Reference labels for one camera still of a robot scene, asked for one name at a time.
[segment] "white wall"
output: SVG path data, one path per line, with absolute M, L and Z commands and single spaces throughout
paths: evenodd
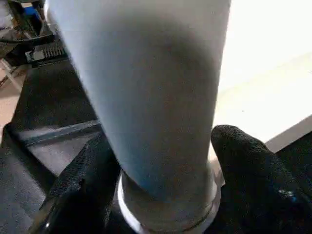
M 232 0 L 220 90 L 312 51 L 311 0 Z

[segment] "white pvc pipe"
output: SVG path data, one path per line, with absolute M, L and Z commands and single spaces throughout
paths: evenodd
M 120 199 L 147 229 L 191 229 L 212 209 L 207 154 L 227 3 L 50 3 L 125 171 Z

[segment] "cable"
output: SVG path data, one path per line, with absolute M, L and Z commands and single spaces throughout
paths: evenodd
M 39 45 L 39 44 L 45 44 L 50 43 L 54 41 L 54 35 L 48 34 L 44 36 L 39 36 L 36 38 L 31 39 L 22 39 L 22 40 L 7 40 L 0 38 L 0 42 L 7 43 L 7 44 L 31 44 L 31 45 Z

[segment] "black surface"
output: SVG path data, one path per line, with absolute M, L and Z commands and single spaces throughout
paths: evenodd
M 32 224 L 52 183 L 38 162 L 14 149 L 4 135 L 0 149 L 0 233 L 19 234 Z
M 312 197 L 312 132 L 277 153 L 305 193 Z
M 230 125 L 216 126 L 211 142 L 226 181 L 222 196 L 243 233 L 312 232 L 312 197 L 264 143 Z
M 27 74 L 12 127 L 23 132 L 95 119 L 72 65 L 63 61 L 33 69 Z
M 49 229 L 54 229 L 51 233 L 59 233 L 55 229 L 67 230 L 66 233 L 100 233 L 99 228 L 108 220 L 119 174 L 120 166 L 105 135 L 97 134 L 60 174 L 43 204 L 44 209 L 51 199 L 77 191 L 83 196 L 55 208 L 58 211 L 46 221 L 51 225 Z M 89 204 L 83 207 L 81 199 L 87 197 Z

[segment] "floor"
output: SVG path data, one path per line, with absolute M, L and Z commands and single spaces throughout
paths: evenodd
M 18 74 L 16 74 L 16 81 L 22 85 L 25 76 L 26 70 L 21 70 Z M 4 77 L 4 71 L 0 70 L 0 80 Z M 11 121 L 19 97 L 19 92 L 10 80 L 7 80 L 4 85 L 0 87 L 0 142 L 2 139 L 3 127 Z

